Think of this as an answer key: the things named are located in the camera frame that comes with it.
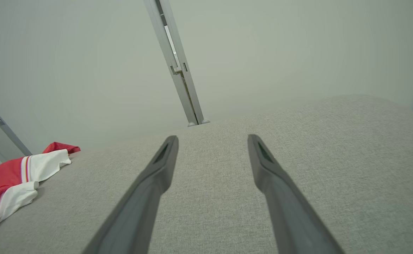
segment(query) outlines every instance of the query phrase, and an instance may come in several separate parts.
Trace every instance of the cloth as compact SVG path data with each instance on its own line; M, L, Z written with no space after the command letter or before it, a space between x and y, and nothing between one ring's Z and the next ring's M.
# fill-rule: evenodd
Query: cloth
M68 154L78 146L52 143L43 154L12 159L0 164L0 222L17 209L30 204L37 196L39 182L48 179L70 164Z

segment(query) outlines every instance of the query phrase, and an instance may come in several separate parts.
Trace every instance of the mattress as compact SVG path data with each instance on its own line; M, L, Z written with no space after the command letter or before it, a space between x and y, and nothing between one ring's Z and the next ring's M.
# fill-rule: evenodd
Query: mattress
M276 253L257 134L346 253L413 253L413 111L368 95L273 108L71 155L0 223L0 253L79 253L169 135L179 137L149 253Z

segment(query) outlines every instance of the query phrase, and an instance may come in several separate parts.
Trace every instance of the gray vertical pole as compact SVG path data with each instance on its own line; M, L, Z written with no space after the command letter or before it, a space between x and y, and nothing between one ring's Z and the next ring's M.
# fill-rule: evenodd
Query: gray vertical pole
M10 138L10 140L19 148L19 150L25 155L30 156L32 155L28 148L22 143L22 141L15 135L15 133L11 130L11 128L6 124L6 122L0 117L0 128L5 132L6 135Z

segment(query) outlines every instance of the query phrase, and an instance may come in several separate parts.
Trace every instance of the textured gray surface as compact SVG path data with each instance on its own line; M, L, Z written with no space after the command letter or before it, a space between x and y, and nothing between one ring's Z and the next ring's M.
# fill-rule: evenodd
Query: textured gray surface
M78 253L168 135L179 137L152 253L274 253L247 134L258 134L347 253L413 253L413 111L365 95L76 154L0 224L0 253Z

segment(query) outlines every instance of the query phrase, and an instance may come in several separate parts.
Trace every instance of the red and white cloth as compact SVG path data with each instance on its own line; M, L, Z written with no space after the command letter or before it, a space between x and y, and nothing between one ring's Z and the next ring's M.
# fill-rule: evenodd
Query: red and white cloth
M0 164L0 222L37 196L39 182L50 178L64 165L71 164L69 153L77 146L52 143L43 154L12 159Z

